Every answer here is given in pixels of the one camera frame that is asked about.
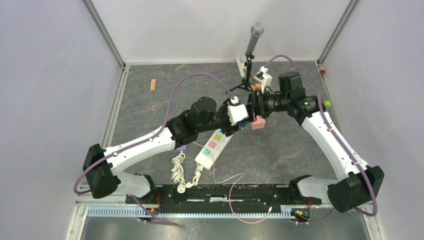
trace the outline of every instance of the white wall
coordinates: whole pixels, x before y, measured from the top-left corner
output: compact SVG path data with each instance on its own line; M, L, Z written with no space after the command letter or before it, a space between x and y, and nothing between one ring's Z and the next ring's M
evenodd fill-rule
M344 136L385 172L388 240L422 239L424 1L362 0L323 66Z
M317 60L349 0L93 0L127 63L234 61L250 28L265 25L255 54Z
M79 0L0 3L0 239L65 238L120 68Z

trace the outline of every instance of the silver microphone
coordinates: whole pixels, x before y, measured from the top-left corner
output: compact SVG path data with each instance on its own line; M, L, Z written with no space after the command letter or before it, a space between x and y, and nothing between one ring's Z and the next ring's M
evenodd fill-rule
M253 55L253 50L255 49L256 43L262 34L264 34L264 25L261 22L255 23L250 29L250 39L247 44L246 56Z

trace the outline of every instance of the tripod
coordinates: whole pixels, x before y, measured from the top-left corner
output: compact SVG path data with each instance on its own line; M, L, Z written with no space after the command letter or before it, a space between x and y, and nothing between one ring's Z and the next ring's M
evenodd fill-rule
M252 59L254 59L254 55L246 55L246 61L244 62L244 65L246 66L246 78L243 78L241 80L241 84L231 88L229 91L233 91L234 89L242 89L245 91L253 91L253 88L251 87L251 83L249 79L251 78L251 71L252 71Z

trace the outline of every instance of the microphone grille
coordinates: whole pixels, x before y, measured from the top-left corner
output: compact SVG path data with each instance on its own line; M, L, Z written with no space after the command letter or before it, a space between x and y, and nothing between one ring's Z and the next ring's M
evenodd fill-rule
M260 37L262 36L262 34L264 33L264 25L262 24L262 22L257 22L255 23L251 29L250 29L250 33L255 36L255 37Z

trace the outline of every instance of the pink block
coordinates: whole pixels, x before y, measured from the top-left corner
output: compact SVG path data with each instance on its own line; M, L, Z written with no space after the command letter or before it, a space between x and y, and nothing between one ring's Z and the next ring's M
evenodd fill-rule
M265 121L265 119L263 119L261 116L257 116L256 121L250 123L250 127L252 128L252 130L262 129L265 127L266 123L267 122Z

